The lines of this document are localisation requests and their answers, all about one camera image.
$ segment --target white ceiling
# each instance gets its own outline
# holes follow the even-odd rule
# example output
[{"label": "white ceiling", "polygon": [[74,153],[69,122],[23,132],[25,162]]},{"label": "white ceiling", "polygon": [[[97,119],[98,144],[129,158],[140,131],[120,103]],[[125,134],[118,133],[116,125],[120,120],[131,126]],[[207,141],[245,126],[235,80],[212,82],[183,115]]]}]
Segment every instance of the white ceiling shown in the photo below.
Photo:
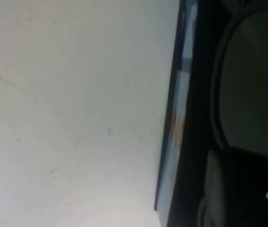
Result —
[{"label": "white ceiling", "polygon": [[156,227],[178,0],[0,0],[0,227]]}]

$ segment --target dark surface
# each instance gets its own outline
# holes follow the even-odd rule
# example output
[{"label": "dark surface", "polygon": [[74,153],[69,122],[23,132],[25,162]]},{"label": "dark surface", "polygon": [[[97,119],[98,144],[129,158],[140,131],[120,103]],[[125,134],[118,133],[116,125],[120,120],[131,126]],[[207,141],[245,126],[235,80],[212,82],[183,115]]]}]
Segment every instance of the dark surface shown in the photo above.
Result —
[{"label": "dark surface", "polygon": [[231,15],[218,0],[200,0],[187,113],[169,227],[194,227],[204,195],[206,158],[217,147],[210,122],[212,69],[220,37]]}]

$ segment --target round mirror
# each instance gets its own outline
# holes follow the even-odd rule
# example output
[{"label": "round mirror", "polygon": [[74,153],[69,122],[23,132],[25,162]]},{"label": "round mirror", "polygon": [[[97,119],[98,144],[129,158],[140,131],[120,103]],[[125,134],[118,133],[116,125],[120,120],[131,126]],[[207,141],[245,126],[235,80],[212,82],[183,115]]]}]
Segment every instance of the round mirror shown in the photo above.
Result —
[{"label": "round mirror", "polygon": [[220,144],[268,157],[268,8],[249,15],[234,31],[218,80]]}]

